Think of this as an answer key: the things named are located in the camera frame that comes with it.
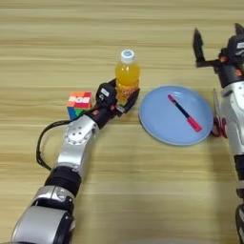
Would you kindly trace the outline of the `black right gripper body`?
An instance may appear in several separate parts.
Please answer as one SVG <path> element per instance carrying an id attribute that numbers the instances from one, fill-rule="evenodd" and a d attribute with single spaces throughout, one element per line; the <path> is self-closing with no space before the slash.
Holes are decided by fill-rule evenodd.
<path id="1" fill-rule="evenodd" d="M 215 60 L 206 60 L 203 50 L 196 51 L 195 64 L 198 68 L 212 67 L 218 76 L 222 89 L 244 79 L 244 71 L 238 67 L 236 61 L 231 59 L 227 48 L 222 49 Z"/>

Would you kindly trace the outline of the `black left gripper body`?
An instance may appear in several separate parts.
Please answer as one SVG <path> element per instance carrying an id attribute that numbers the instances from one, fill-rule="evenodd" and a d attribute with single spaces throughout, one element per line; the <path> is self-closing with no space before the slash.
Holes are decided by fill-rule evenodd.
<path id="1" fill-rule="evenodd" d="M 97 107 L 90 112 L 90 118 L 102 129 L 110 120 L 121 116 L 125 108 L 120 105 L 109 105 L 108 107 Z"/>

